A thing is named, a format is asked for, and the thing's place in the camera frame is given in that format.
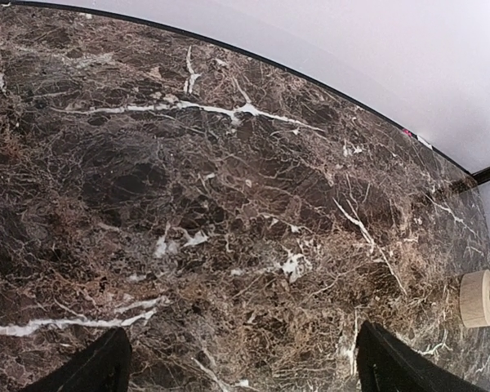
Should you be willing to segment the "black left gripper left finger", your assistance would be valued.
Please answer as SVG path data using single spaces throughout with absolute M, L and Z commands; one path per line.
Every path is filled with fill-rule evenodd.
M 126 391 L 131 363 L 131 343 L 121 327 L 110 328 L 64 365 L 22 390 Z

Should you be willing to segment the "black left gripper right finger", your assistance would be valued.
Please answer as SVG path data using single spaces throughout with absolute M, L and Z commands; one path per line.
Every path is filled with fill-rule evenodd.
M 465 392 L 481 388 L 438 367 L 379 323 L 363 322 L 357 335 L 361 391 Z

